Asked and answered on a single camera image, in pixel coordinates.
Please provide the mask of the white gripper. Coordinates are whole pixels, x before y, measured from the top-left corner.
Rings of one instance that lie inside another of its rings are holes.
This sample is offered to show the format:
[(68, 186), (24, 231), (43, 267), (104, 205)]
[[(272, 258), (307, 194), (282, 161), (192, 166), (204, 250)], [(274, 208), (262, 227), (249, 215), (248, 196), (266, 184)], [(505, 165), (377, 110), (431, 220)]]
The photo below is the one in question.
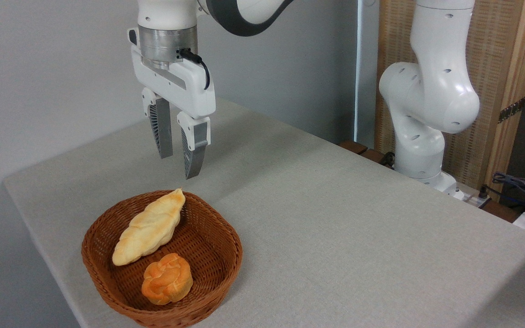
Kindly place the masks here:
[(129, 29), (134, 72), (147, 88), (142, 91), (144, 114), (149, 118), (159, 156), (173, 155), (170, 104), (177, 115), (184, 151), (185, 178), (198, 176), (206, 147), (211, 144), (211, 123), (216, 110), (215, 89), (202, 63), (183, 55), (197, 51), (197, 29), (160, 31)]

